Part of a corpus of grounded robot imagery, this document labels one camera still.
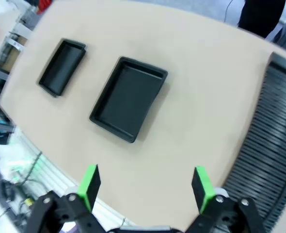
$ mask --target floor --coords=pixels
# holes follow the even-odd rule
[[[150,2],[159,5],[170,6],[185,11],[194,12],[206,17],[213,18],[218,21],[224,21],[226,8],[231,0],[134,0],[141,2]],[[226,23],[236,26],[238,24],[241,10],[244,6],[244,0],[233,0],[228,7]],[[281,17],[286,20],[286,5]],[[267,37],[272,40],[281,29],[282,24],[279,23],[275,30]]]

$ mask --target person's leg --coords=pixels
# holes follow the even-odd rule
[[[246,0],[238,26],[266,38],[278,24],[286,0]]]

